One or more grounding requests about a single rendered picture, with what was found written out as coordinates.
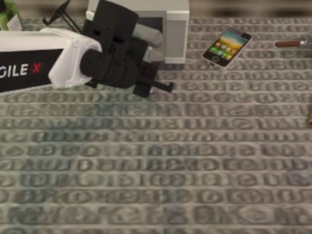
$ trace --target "green object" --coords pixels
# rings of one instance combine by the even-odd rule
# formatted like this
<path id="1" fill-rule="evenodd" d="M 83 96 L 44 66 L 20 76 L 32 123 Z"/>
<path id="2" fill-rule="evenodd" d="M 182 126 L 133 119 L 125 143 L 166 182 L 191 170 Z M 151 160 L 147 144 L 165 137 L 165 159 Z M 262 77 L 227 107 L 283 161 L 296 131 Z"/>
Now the green object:
<path id="1" fill-rule="evenodd" d="M 23 30 L 17 6 L 10 0 L 0 0 L 0 30 Z"/>

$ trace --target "black smartphone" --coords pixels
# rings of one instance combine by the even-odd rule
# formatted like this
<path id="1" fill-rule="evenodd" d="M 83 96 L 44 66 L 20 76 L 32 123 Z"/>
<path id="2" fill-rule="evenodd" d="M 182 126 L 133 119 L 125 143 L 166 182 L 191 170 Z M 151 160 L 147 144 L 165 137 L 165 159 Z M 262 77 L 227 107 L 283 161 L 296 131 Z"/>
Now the black smartphone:
<path id="1" fill-rule="evenodd" d="M 209 46 L 201 57 L 216 69 L 226 71 L 251 39 L 250 34 L 229 28 Z"/>

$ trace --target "black bracket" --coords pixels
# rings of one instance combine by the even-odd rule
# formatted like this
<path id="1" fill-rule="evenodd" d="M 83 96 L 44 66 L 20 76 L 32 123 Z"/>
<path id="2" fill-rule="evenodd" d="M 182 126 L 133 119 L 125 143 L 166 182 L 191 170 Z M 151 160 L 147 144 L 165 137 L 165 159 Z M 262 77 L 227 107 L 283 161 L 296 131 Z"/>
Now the black bracket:
<path id="1" fill-rule="evenodd" d="M 65 23 L 76 33 L 80 33 L 81 34 L 81 29 L 78 27 L 78 25 L 73 21 L 72 18 L 70 18 L 70 16 L 66 13 L 66 8 L 69 4 L 70 0 L 67 0 L 66 2 L 64 2 L 62 5 L 60 5 L 57 9 L 54 10 L 51 18 L 47 21 L 46 18 L 42 19 L 42 22 L 46 25 L 49 26 L 50 24 L 52 24 L 55 20 L 62 18 Z"/>

